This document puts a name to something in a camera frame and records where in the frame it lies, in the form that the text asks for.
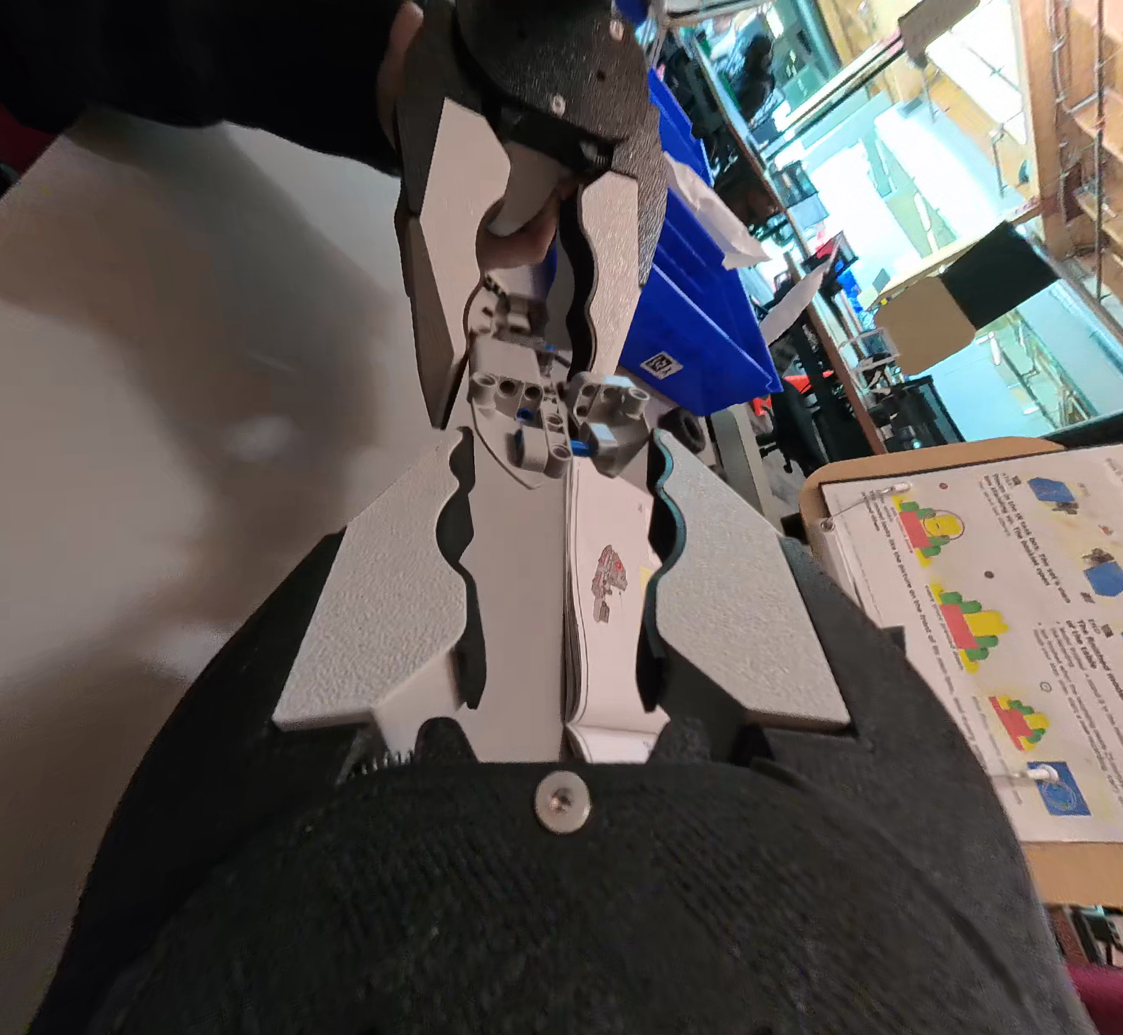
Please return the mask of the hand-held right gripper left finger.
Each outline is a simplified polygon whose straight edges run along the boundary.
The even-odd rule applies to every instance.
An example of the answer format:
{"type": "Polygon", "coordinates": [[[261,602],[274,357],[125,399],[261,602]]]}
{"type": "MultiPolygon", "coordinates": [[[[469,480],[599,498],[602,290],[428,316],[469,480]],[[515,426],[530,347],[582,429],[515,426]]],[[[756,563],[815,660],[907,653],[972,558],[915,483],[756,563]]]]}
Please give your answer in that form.
{"type": "Polygon", "coordinates": [[[280,730],[416,733],[480,707],[486,645],[463,562],[474,487],[474,434],[448,429],[351,519],[274,708],[280,730]]]}

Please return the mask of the grey square panel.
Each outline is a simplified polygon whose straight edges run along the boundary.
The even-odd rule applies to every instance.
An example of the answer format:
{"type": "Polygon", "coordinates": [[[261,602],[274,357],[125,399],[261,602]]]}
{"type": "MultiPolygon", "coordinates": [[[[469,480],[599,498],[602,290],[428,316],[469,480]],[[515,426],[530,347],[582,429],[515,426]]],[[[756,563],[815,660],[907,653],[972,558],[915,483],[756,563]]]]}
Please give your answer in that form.
{"type": "Polygon", "coordinates": [[[997,225],[939,271],[878,301],[874,324],[896,366],[916,377],[962,351],[986,327],[1058,280],[1019,228],[997,225]]]}

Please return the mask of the blue bin with marker tag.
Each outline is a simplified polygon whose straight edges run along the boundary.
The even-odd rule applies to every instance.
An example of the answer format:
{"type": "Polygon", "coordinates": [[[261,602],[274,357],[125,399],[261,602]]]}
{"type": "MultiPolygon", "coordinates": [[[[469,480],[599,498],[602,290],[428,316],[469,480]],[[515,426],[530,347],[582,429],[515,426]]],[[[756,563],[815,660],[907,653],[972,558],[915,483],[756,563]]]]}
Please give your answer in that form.
{"type": "MultiPolygon", "coordinates": [[[[648,88],[659,118],[663,157],[672,153],[713,187],[702,143],[652,70],[648,88]]],[[[696,416],[778,393],[780,379],[741,271],[723,267],[716,245],[667,187],[652,272],[626,338],[621,367],[696,416]],[[683,369],[667,381],[652,381],[639,364],[654,352],[668,352],[683,369]]]]}

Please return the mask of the white paper sheet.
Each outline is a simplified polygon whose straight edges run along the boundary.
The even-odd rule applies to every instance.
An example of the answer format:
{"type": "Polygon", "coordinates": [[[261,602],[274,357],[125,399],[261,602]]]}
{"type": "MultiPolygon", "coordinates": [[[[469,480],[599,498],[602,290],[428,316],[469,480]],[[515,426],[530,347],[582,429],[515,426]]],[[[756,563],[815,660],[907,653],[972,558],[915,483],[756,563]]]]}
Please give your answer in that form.
{"type": "Polygon", "coordinates": [[[818,296],[829,271],[831,271],[830,262],[820,263],[813,271],[809,271],[806,276],[791,284],[786,294],[774,300],[774,304],[760,321],[760,331],[768,348],[798,322],[812,300],[818,296]]]}
{"type": "Polygon", "coordinates": [[[750,269],[769,260],[763,242],[695,170],[676,161],[669,152],[664,152],[664,159],[668,190],[683,200],[695,223],[716,245],[725,269],[750,269]]]}

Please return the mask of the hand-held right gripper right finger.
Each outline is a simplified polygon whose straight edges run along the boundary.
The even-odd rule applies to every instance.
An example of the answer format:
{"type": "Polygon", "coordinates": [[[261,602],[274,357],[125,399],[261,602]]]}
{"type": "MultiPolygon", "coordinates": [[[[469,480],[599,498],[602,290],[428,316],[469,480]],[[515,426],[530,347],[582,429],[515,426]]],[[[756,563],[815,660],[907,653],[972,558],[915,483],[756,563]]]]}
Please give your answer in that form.
{"type": "Polygon", "coordinates": [[[844,731],[850,714],[777,529],[665,429],[650,438],[647,484],[657,566],[637,645],[643,708],[709,733],[844,731]]]}

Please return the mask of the small grey brick panel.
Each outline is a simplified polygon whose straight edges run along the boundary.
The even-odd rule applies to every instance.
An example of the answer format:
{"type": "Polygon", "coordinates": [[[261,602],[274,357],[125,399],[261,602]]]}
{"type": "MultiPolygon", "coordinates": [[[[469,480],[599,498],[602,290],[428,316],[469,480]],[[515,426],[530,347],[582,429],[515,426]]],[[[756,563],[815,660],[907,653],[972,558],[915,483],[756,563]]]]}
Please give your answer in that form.
{"type": "Polygon", "coordinates": [[[485,274],[465,312],[466,400],[489,454],[526,489],[569,478],[569,414],[560,350],[546,338],[546,305],[530,287],[485,274]]]}

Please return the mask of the person's left hand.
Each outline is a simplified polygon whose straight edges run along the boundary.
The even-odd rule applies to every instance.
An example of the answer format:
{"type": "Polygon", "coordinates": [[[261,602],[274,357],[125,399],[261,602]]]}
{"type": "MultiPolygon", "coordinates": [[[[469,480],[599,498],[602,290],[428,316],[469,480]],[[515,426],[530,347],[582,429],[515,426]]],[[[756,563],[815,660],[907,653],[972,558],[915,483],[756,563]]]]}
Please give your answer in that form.
{"type": "MultiPolygon", "coordinates": [[[[376,74],[375,101],[380,128],[398,146],[395,104],[404,88],[408,52],[423,24],[423,11],[413,0],[400,3],[389,29],[385,51],[376,74]]],[[[574,180],[560,180],[536,216],[511,233],[478,233],[476,254],[481,271],[513,269],[544,262],[557,232],[560,207],[573,195],[574,180]]]]}

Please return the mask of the maroon cylinder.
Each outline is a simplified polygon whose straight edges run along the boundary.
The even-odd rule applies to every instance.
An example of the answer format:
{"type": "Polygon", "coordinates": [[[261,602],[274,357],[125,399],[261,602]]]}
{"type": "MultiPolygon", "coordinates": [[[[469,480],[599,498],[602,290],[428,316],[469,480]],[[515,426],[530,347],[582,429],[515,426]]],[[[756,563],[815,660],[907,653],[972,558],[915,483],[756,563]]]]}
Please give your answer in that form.
{"type": "Polygon", "coordinates": [[[1101,1034],[1122,1034],[1122,968],[1066,963],[1081,1005],[1101,1034]]]}

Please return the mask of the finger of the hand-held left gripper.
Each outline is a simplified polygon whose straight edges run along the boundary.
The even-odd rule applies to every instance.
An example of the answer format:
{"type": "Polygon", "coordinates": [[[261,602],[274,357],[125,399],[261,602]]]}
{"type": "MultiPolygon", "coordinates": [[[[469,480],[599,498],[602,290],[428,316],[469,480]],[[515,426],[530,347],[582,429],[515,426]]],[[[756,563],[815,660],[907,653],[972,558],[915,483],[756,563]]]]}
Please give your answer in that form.
{"type": "Polygon", "coordinates": [[[402,277],[416,373],[430,425],[448,425],[471,348],[497,328],[500,292],[481,268],[481,229],[506,194],[511,161],[487,119],[444,98],[436,119],[400,131],[402,277]]]}
{"type": "Polygon", "coordinates": [[[573,276],[569,376],[611,374],[641,293],[634,180],[610,171],[579,187],[562,209],[559,242],[573,276]]]}

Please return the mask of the brick instruction booklet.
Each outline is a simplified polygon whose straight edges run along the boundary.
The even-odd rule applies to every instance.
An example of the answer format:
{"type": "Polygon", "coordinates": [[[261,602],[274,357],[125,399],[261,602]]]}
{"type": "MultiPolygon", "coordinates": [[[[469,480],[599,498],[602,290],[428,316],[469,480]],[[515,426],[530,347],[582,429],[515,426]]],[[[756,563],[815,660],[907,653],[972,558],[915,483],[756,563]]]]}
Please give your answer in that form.
{"type": "Polygon", "coordinates": [[[648,583],[652,498],[588,458],[570,465],[564,575],[563,721],[587,763],[645,763],[667,716],[646,709],[637,652],[648,583]]]}

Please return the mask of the long grey brick assembly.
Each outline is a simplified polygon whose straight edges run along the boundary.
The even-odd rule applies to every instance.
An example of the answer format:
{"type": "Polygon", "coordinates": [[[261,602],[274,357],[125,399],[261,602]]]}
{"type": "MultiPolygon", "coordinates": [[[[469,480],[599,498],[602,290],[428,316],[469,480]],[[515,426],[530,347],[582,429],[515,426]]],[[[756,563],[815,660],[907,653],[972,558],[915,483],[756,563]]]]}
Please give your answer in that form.
{"type": "Polygon", "coordinates": [[[649,394],[626,374],[576,372],[565,388],[570,452],[618,478],[652,434],[649,394]]]}

